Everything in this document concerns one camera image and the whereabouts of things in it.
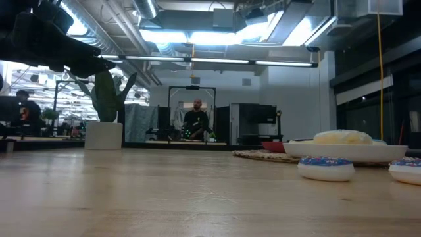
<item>red bowl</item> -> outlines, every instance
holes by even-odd
[[[268,151],[271,151],[274,153],[285,153],[283,142],[262,142],[262,145]]]

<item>green plant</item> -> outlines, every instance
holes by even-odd
[[[101,122],[114,122],[117,116],[117,111],[124,107],[124,101],[127,94],[136,82],[137,73],[130,76],[126,87],[120,92],[121,78],[112,77],[109,71],[100,72],[95,75],[95,86],[92,92],[80,80],[73,75],[71,78],[79,85],[80,89],[90,98],[92,98],[92,105],[98,112],[98,117]]]
[[[46,108],[46,109],[44,109],[44,111],[42,111],[41,117],[43,119],[47,119],[48,121],[50,121],[50,120],[57,119],[59,117],[59,115],[60,115],[60,112],[54,111],[50,108]]]

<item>white wall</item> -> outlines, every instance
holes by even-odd
[[[195,71],[196,77],[201,78],[200,86],[216,87],[216,106],[228,106],[230,103],[259,103],[260,77],[254,76],[253,72],[232,72],[226,71],[222,74],[214,71]],[[169,86],[191,85],[190,71],[157,71],[156,75],[164,84],[151,88],[150,106],[168,106]],[[242,86],[243,78],[251,79],[251,86]],[[171,107],[176,107],[179,101],[193,102],[194,99],[202,99],[208,106],[213,105],[213,91],[207,90],[186,90],[176,88],[171,90]]]
[[[282,111],[284,141],[312,138],[336,128],[335,97],[329,87],[334,77],[334,53],[327,52],[318,68],[268,67],[260,81],[262,104]],[[275,126],[260,126],[261,134],[276,134]]]

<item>white bowl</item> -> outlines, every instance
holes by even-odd
[[[353,177],[355,169],[353,164],[340,166],[318,166],[299,163],[298,173],[305,178],[314,180],[344,182],[349,181]]]
[[[402,159],[407,152],[405,145],[343,145],[284,143],[285,151],[294,157],[339,157],[352,162],[391,162]]]
[[[399,182],[421,185],[421,167],[391,165],[389,167],[389,172],[390,175]]]

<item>woven placemat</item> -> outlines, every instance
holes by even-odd
[[[233,156],[255,159],[259,161],[271,161],[281,163],[298,163],[300,157],[292,157],[283,153],[272,153],[267,150],[254,150],[254,151],[233,151]],[[379,167],[388,168],[389,162],[353,162],[356,167]]]

